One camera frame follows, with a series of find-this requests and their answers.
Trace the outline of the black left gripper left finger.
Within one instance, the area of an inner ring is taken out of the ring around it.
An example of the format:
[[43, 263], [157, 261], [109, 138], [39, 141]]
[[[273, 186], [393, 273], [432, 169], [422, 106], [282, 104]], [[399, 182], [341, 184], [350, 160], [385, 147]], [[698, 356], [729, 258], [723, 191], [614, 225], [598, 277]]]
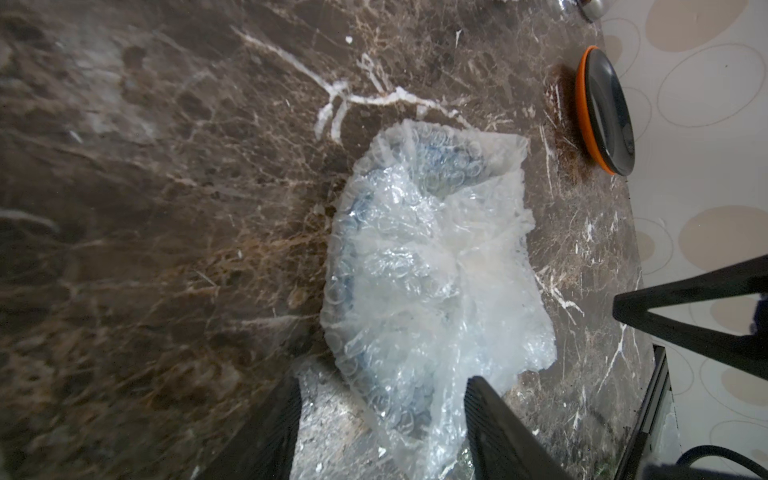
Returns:
[[198, 477], [288, 480], [301, 415], [300, 383], [296, 377], [286, 376]]

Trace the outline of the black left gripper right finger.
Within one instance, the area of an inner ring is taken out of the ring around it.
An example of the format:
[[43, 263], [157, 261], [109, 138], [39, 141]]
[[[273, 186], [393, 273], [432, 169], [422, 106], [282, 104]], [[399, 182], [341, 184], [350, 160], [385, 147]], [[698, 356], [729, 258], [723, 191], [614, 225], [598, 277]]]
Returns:
[[468, 379], [464, 409], [477, 479], [569, 477], [483, 377]]

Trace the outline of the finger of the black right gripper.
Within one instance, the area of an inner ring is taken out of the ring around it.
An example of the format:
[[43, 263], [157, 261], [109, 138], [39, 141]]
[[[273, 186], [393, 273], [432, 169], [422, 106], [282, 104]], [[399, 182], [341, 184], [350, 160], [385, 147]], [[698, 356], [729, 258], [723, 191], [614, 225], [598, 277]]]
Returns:
[[[759, 294], [749, 335], [732, 335], [682, 323], [655, 308]], [[765, 255], [693, 278], [614, 297], [617, 321], [709, 359], [767, 378], [767, 257]]]

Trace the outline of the dark grey dinner plate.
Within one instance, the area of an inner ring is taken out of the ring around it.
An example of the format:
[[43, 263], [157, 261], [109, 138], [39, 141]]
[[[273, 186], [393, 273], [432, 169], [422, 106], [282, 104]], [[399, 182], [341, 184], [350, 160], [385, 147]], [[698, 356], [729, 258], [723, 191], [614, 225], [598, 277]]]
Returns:
[[607, 55], [598, 48], [586, 67], [588, 108], [600, 153], [616, 175], [635, 166], [635, 140], [626, 98]]

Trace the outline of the orange dinner plate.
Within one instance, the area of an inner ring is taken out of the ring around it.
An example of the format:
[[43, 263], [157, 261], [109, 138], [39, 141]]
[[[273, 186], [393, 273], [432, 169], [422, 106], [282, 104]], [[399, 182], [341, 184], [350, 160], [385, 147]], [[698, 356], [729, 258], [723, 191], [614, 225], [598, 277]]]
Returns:
[[595, 132], [591, 124], [591, 117], [588, 108], [587, 98], [587, 79], [586, 67], [588, 64], [588, 57], [593, 50], [597, 50], [598, 47], [593, 45], [588, 47], [583, 53], [576, 74], [575, 82], [575, 98], [576, 109], [579, 129], [581, 137], [584, 141], [586, 149], [590, 157], [600, 166], [601, 169], [606, 171], [609, 175], [616, 175], [616, 172], [608, 165], [607, 161], [600, 153], [598, 144], [595, 137]]

